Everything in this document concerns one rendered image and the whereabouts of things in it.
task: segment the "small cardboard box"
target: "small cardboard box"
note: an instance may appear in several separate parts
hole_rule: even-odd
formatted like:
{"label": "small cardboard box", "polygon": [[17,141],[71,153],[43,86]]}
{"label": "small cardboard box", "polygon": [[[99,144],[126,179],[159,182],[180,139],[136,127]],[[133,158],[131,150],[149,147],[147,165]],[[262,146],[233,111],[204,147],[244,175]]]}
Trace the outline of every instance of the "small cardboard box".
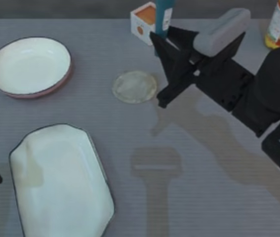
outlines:
{"label": "small cardboard box", "polygon": [[131,32],[147,45],[153,45],[150,32],[155,32],[156,5],[153,2],[131,12]]}

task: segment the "plate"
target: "plate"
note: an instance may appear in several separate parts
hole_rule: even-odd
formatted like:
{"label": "plate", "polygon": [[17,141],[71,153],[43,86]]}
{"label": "plate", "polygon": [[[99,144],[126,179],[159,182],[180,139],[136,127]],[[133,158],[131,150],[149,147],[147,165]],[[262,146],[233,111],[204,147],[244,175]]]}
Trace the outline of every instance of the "plate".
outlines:
{"label": "plate", "polygon": [[101,237],[114,202],[89,135],[57,124],[27,135],[10,154],[25,237]]}
{"label": "plate", "polygon": [[71,72],[71,56],[60,42],[25,38],[0,49],[0,90],[14,98],[37,98],[59,88]]}
{"label": "plate", "polygon": [[139,104],[153,98],[157,82],[146,72],[126,72],[115,80],[112,91],[115,97],[125,103]]}

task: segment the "white label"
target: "white label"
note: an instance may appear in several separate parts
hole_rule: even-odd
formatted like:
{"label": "white label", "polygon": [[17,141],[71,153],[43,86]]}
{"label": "white label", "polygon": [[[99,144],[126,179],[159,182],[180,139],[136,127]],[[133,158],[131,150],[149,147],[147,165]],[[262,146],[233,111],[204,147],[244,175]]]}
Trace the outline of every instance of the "white label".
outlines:
{"label": "white label", "polygon": [[173,13],[173,8],[169,8],[165,10],[164,20],[163,20],[163,31],[168,30],[172,13]]}
{"label": "white label", "polygon": [[268,29],[269,35],[273,38],[274,41],[277,41],[280,36],[280,7],[277,5],[272,21]]}

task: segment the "plastic disc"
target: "plastic disc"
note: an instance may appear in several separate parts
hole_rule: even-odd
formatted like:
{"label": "plastic disc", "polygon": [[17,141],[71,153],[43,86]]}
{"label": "plastic disc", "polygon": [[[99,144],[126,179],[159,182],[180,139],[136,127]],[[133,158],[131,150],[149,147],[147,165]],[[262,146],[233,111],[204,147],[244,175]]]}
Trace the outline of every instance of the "plastic disc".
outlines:
{"label": "plastic disc", "polygon": [[153,98],[157,91],[155,78],[142,71],[127,72],[119,76],[113,86],[114,95],[129,104],[139,104]]}

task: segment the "table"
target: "table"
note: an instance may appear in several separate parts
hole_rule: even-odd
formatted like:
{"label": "table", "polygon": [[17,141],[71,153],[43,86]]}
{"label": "table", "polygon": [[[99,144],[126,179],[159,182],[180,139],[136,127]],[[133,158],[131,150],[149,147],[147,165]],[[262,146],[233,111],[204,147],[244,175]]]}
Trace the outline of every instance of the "table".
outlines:
{"label": "table", "polygon": [[[198,30],[209,21],[173,25]],[[252,21],[235,57],[253,73],[268,53],[264,25]],[[0,20],[0,47],[29,36],[63,42],[75,73],[41,99],[0,93],[0,237],[22,236],[8,154],[25,134],[54,123],[83,128],[95,142],[117,209],[105,237],[280,237],[280,172],[260,150],[264,137],[194,87],[166,110],[156,99],[128,105],[112,95],[114,79],[129,70],[166,85],[153,48],[130,33],[128,20]],[[166,171],[140,172],[137,162]]]}

